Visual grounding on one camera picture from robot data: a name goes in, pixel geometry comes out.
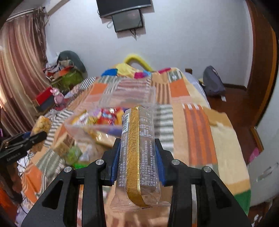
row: bed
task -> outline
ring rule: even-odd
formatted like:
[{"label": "bed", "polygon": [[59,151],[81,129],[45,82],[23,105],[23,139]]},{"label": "bed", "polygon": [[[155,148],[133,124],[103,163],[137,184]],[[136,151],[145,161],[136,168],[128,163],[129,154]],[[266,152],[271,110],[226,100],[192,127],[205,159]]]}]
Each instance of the bed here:
[{"label": "bed", "polygon": [[[113,94],[133,86],[156,87],[154,114],[155,137],[175,159],[201,168],[210,166],[226,184],[231,193],[248,213],[250,182],[236,133],[225,113],[210,109],[206,96],[197,80],[177,68],[152,72],[150,77],[131,79],[104,76],[88,79],[78,87],[80,94],[64,110],[49,113],[52,127],[44,147],[31,159],[22,177],[23,192],[29,207],[36,202],[46,187],[65,167],[65,162],[51,146],[66,130],[64,121],[79,108],[89,95]],[[169,207],[144,209],[133,213],[113,213],[110,203],[114,187],[103,187],[107,226],[166,226]],[[196,196],[192,188],[193,226],[196,225]],[[81,203],[78,208],[78,226],[81,226]]]}]

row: ceiling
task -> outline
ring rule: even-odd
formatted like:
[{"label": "ceiling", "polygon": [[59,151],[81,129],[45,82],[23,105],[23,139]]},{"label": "ceiling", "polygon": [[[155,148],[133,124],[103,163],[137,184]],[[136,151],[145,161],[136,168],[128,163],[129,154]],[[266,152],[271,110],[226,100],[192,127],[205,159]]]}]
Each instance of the ceiling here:
[{"label": "ceiling", "polygon": [[19,6],[12,12],[12,15],[15,15],[17,13],[20,13],[25,10],[33,9],[38,6],[42,6],[43,3],[47,0],[24,0],[22,3],[19,4]]}]

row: plastic bag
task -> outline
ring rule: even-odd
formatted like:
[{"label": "plastic bag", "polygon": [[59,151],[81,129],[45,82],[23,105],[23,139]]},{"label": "plastic bag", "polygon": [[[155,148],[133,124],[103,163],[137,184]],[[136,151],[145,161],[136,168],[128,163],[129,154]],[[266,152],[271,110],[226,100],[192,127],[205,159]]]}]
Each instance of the plastic bag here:
[{"label": "plastic bag", "polygon": [[[39,116],[34,127],[32,128],[30,136],[36,135],[37,133],[40,133],[42,131],[45,131],[46,133],[48,133],[50,130],[50,127],[51,127],[51,120],[45,116]],[[33,153],[36,153],[38,151],[41,151],[43,145],[44,145],[44,142],[42,141],[38,144],[35,144],[30,150]]]},{"label": "plastic bag", "polygon": [[110,207],[119,212],[169,205],[160,198],[152,113],[135,107],[125,112],[115,196]]}]

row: television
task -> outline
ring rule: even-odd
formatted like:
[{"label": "television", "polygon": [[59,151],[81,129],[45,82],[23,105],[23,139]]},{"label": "television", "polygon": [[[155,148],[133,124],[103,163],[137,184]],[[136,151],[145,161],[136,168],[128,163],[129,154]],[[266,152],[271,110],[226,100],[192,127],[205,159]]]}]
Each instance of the television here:
[{"label": "television", "polygon": [[128,10],[121,13],[113,14],[112,21],[115,32],[143,27],[140,9]]},{"label": "television", "polygon": [[97,0],[100,17],[151,6],[151,0]]}]

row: metal screw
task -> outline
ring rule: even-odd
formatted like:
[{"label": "metal screw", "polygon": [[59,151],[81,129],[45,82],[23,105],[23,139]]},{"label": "metal screw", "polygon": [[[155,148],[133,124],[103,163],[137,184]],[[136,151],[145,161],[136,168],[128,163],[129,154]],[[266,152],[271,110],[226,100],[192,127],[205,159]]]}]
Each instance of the metal screw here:
[{"label": "metal screw", "polygon": [[72,170],[72,167],[71,166],[66,166],[64,168],[64,172],[70,172]]},{"label": "metal screw", "polygon": [[205,166],[205,167],[203,168],[203,170],[204,170],[205,172],[211,172],[211,168],[210,168],[209,166]]},{"label": "metal screw", "polygon": [[103,164],[104,163],[104,160],[102,160],[102,159],[98,159],[97,161],[96,161],[96,164],[97,165],[101,165],[101,164]]},{"label": "metal screw", "polygon": [[179,165],[180,161],[177,159],[172,160],[172,164],[174,165]]}]

